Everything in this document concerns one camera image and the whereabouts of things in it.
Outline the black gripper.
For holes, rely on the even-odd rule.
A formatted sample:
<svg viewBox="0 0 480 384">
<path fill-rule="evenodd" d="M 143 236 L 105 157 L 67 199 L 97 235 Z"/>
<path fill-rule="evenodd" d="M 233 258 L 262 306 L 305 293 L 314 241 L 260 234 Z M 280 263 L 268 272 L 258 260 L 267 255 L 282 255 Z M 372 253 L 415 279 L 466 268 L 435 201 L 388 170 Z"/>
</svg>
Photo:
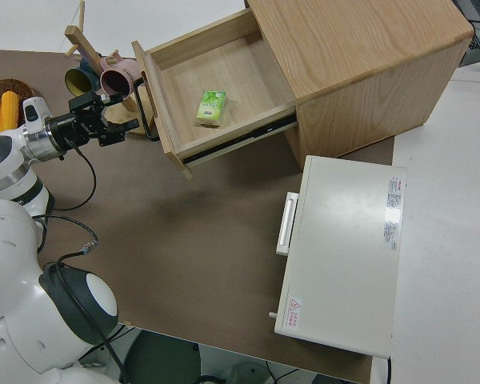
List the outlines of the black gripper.
<svg viewBox="0 0 480 384">
<path fill-rule="evenodd" d="M 123 123 L 108 122 L 104 127 L 100 118 L 84 111 L 87 107 L 103 110 L 122 101 L 123 96 L 120 94 L 96 94 L 93 91 L 72 98 L 68 101 L 70 113 L 50 119 L 50 132 L 54 142 L 60 150 L 83 146 L 92 138 L 97 138 L 101 147 L 123 142 L 126 132 L 139 127 L 136 118 Z"/>
</svg>

